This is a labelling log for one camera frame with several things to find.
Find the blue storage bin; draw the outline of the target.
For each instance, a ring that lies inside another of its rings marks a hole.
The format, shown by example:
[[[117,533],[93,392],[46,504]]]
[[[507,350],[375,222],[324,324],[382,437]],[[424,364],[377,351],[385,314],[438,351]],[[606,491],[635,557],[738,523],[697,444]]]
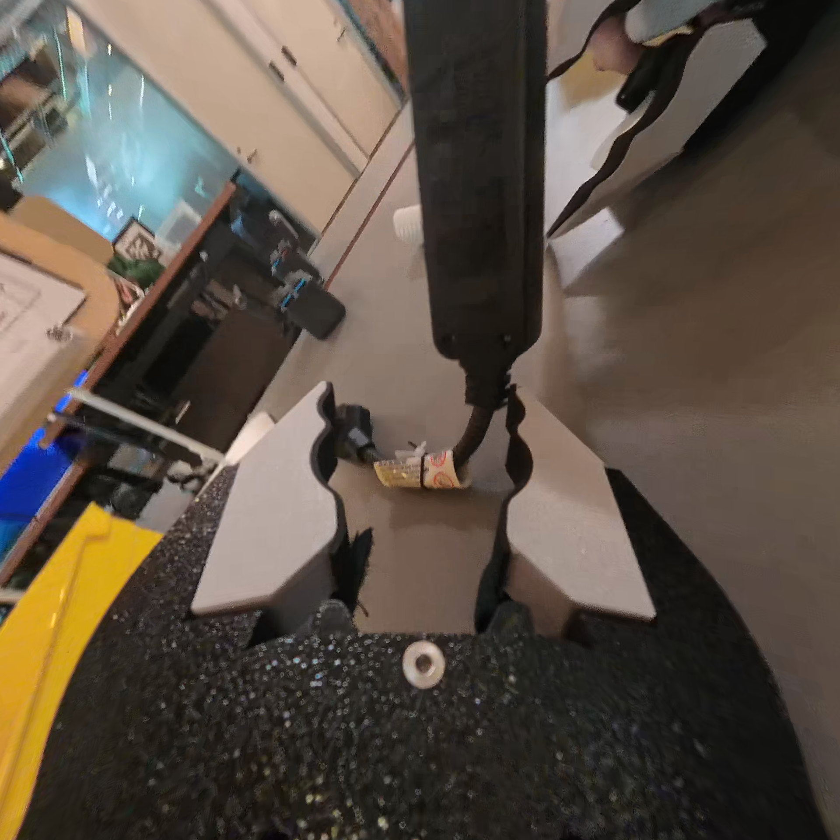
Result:
[[[46,431],[27,441],[1,478],[1,523],[23,527],[72,467],[82,448],[79,432],[65,432],[42,447]]]

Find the yellow plastic bin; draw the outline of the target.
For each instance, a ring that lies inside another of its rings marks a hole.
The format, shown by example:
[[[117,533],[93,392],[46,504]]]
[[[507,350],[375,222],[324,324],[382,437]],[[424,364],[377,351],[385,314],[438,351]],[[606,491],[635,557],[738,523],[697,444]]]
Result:
[[[91,504],[1,628],[1,838],[16,838],[71,677],[162,533]]]

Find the person's right hand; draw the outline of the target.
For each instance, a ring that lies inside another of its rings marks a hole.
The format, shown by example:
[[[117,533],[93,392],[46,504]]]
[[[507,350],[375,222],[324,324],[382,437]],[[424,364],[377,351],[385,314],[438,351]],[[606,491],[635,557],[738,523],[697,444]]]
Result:
[[[616,28],[607,26],[615,22],[606,20],[593,32],[589,51],[597,70],[627,75],[637,63],[638,45],[627,37],[622,24],[618,23]]]

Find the black device blue trim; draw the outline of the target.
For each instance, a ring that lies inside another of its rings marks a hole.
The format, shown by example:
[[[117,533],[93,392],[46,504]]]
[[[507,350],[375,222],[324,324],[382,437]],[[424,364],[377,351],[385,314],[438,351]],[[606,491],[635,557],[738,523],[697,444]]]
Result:
[[[276,309],[285,313],[291,303],[299,299],[312,279],[312,274],[302,269],[287,274],[276,289]]]

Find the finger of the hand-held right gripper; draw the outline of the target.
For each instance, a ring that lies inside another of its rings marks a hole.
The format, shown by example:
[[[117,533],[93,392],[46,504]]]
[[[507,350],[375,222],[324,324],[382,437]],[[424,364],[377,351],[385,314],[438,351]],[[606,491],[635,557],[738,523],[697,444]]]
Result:
[[[649,85],[620,103],[629,78],[582,56],[547,88],[547,239],[560,282],[573,283],[624,232],[629,193],[680,156],[765,49],[752,23],[673,35],[649,51]]]
[[[562,76],[583,55],[594,32],[638,1],[548,1],[547,81]]]

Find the black power strip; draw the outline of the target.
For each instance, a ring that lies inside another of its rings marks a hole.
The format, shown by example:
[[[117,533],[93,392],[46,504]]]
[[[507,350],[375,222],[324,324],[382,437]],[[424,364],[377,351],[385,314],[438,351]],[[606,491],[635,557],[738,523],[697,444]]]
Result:
[[[545,3],[403,15],[434,345],[505,371],[542,329]]]

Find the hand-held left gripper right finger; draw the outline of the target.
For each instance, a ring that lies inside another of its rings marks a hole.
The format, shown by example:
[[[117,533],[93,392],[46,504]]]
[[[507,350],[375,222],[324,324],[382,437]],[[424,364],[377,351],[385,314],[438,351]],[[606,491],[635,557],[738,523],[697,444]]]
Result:
[[[525,390],[507,408],[501,590],[538,636],[560,638],[583,613],[649,625],[656,608],[603,462]]]

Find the green plant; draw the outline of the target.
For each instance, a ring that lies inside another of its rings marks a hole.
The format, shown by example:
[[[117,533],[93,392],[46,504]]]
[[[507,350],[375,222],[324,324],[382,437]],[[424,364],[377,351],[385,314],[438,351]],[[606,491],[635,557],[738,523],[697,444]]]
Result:
[[[150,289],[165,271],[165,267],[157,259],[126,259],[119,254],[112,256],[107,268],[142,291]]]

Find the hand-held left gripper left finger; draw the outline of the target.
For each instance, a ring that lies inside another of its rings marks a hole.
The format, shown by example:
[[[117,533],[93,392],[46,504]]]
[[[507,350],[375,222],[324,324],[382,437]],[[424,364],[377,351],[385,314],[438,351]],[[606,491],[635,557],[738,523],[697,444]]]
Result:
[[[349,541],[329,481],[333,386],[316,384],[239,461],[197,583],[197,618],[267,612],[281,634],[299,629],[338,590],[333,559]]]

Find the small wooden board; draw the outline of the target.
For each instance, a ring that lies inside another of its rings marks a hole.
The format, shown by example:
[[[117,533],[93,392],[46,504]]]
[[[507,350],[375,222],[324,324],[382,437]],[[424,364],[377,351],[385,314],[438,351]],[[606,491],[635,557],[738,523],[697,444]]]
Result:
[[[22,196],[7,214],[17,224],[71,247],[106,266],[114,256],[109,240],[43,196]]]

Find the white cabinet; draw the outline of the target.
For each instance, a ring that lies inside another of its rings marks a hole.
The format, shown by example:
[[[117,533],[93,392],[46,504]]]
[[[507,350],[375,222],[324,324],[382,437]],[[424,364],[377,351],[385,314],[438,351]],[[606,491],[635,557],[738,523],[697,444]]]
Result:
[[[341,2],[71,4],[316,239],[402,110]]]

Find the brown-edged table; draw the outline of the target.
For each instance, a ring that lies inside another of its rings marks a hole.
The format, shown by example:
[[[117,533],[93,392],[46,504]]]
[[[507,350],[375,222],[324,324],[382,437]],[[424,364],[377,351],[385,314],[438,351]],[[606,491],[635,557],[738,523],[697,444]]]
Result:
[[[163,317],[165,303],[172,303],[175,294],[186,294],[187,270],[196,270],[200,253],[210,234],[221,229],[226,220],[228,205],[236,192],[236,185],[232,182],[225,185],[220,196],[186,239],[183,247],[171,259],[161,277],[140,300],[135,312],[123,324],[118,333],[111,334],[105,340],[97,357],[90,363],[87,377],[78,387],[70,388],[66,394],[67,404],[52,416],[46,423],[43,448],[54,443],[67,428],[72,425],[80,426],[83,415],[80,411],[84,406],[95,409],[94,397],[108,404],[117,401],[116,396],[97,394],[97,388],[107,385],[109,380],[117,382],[121,389],[128,387],[129,374],[121,374],[120,370],[127,366],[126,360],[121,360],[128,346],[135,341],[136,336],[144,331],[145,324],[160,320]],[[94,464],[93,457],[80,453],[73,464],[58,480],[56,487],[50,492],[41,508],[36,512],[26,528],[21,531],[16,542],[3,557],[1,582],[7,586],[13,578],[17,568],[23,562],[26,554],[37,544],[49,523],[64,506],[71,496],[78,482]]]

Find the printed instruction sheet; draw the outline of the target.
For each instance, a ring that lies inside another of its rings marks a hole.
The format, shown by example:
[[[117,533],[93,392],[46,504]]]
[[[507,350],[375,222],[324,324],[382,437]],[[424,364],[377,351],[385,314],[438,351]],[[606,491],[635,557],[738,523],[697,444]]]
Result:
[[[85,341],[69,321],[80,287],[7,254],[1,258],[1,406],[5,413],[55,380]]]

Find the framed marker sign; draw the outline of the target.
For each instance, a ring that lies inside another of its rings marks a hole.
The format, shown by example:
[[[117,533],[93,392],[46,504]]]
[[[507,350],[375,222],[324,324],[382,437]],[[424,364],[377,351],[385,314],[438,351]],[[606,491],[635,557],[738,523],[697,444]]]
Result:
[[[161,261],[155,235],[136,217],[131,217],[112,242],[116,256],[128,261]]]

